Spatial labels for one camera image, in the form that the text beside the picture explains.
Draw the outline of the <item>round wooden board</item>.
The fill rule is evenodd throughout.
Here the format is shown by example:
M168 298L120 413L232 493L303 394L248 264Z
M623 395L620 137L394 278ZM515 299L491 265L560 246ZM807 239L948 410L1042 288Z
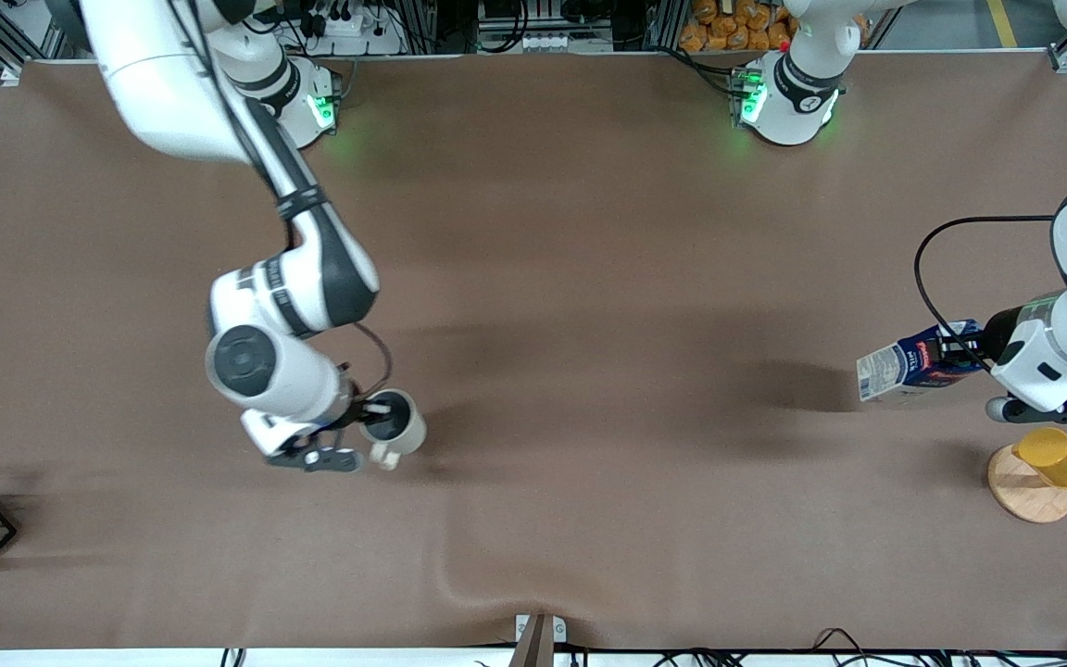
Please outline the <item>round wooden board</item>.
M1013 446L1000 448L987 462L986 488L1012 517L1045 524L1067 517L1067 489L1049 485L1037 469L1013 455Z

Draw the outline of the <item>grey mug with handle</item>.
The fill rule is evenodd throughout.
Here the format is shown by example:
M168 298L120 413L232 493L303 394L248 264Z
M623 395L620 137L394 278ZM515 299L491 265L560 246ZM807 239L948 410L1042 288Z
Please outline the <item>grey mug with handle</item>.
M426 419L414 398L403 390L378 390L371 395L389 401L389 415L383 420L359 420L359 428L369 440L369 460L377 469L392 472L404 456L423 447Z

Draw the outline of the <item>blue white milk carton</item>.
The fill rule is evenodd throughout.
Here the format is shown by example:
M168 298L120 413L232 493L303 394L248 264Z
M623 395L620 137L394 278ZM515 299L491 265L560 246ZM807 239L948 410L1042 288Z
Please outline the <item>blue white milk carton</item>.
M947 336L943 325L931 325L899 338L864 358L857 359L857 393L864 404L908 404L935 390L961 383L980 372L982 355L978 321L950 321Z

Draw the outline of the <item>yellow plastic cup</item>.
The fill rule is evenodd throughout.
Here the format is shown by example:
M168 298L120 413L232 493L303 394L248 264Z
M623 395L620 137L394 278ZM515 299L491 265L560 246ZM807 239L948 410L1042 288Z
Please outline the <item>yellow plastic cup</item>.
M1060 428L1036 428L1012 445L1012 455L1047 485L1067 490L1067 434Z

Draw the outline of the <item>bag of orange items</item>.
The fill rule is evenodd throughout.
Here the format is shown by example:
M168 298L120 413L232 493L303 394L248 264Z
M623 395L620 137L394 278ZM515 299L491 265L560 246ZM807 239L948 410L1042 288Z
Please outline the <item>bag of orange items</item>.
M678 46L685 52L783 51L799 19L782 0L689 0Z

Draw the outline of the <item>metal table clamp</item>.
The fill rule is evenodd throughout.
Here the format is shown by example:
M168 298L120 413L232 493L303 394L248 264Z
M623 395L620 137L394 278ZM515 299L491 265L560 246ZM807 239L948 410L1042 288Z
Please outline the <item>metal table clamp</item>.
M567 642L567 622L546 613L517 615L515 642L508 667L556 667L558 646Z

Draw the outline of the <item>small white power strip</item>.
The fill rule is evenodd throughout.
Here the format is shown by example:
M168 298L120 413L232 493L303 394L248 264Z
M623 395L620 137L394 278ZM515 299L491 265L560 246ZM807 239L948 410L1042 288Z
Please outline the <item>small white power strip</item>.
M503 42L499 52L568 52L571 37L564 32L534 32L524 34L515 44Z

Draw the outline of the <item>brown table cover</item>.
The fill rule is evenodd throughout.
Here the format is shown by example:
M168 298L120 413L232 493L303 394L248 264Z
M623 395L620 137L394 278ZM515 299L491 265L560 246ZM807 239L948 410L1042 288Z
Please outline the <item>brown table cover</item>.
M426 444L272 469L204 372L214 277L282 248L242 165L127 131L92 64L0 89L0 648L1067 648L1067 518L984 488L989 377L861 404L931 324L915 247L1067 194L1041 52L860 55L811 144L660 55L359 65L308 160Z

